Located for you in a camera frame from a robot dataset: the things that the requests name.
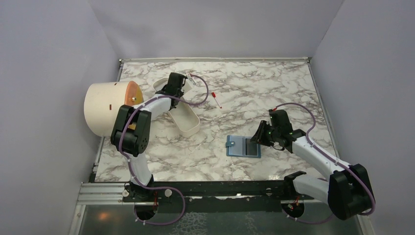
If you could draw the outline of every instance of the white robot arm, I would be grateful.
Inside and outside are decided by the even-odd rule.
[[[293,130],[285,110],[269,110],[269,114],[271,125],[261,121],[251,141],[265,146],[278,143],[283,147],[282,150],[287,149],[306,160],[325,178],[317,179],[302,171],[286,176],[284,180],[289,184],[291,192],[306,194],[328,204],[332,212],[342,220],[372,208],[373,192],[368,173],[363,166],[350,165],[338,159],[311,139],[307,139],[304,131]]]

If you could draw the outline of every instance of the small object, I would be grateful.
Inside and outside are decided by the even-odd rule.
[[[226,156],[261,158],[261,145],[251,142],[251,137],[228,136]]]
[[[219,104],[218,99],[216,98],[216,94],[215,94],[215,92],[212,92],[212,96],[213,96],[213,98],[215,99],[216,103],[218,104],[219,108],[222,108],[222,106]]]
[[[122,192],[122,196],[128,197],[128,195],[130,195],[130,193],[126,189],[124,189],[124,191]]]
[[[164,195],[165,195],[166,197],[170,197],[172,193],[173,193],[173,192],[172,192],[170,189],[166,189],[166,191],[164,191]]]

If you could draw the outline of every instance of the marble surface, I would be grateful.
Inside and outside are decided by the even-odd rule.
[[[304,104],[313,112],[317,126],[310,136],[334,154],[323,112],[305,62],[174,62],[126,63],[121,81],[137,82],[144,100],[154,95],[153,83],[170,72],[202,76],[217,94],[219,109],[210,95],[193,110],[200,118],[200,131],[185,138],[167,114],[151,124],[146,149],[148,167],[156,181],[277,180],[302,170],[320,174],[301,158],[288,151],[261,147],[262,157],[226,156],[227,135],[252,136],[261,120],[269,120],[268,110],[285,102]],[[202,100],[206,89],[195,78],[186,100]],[[307,130],[312,119],[297,106],[285,108],[294,129]],[[128,181],[130,174],[124,157],[105,138],[95,180]]]

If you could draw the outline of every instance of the white wall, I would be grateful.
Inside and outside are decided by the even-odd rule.
[[[83,101],[117,57],[85,0],[0,5],[0,230],[67,234],[98,137]]]
[[[369,171],[378,235],[415,230],[414,12],[345,0],[311,61],[341,157]]]
[[[89,0],[120,58],[312,56],[343,0]]]

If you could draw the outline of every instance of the cylindrical container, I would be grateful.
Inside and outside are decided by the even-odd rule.
[[[95,83],[85,96],[85,120],[97,136],[109,137],[121,105],[133,106],[142,102],[142,92],[134,81]]]

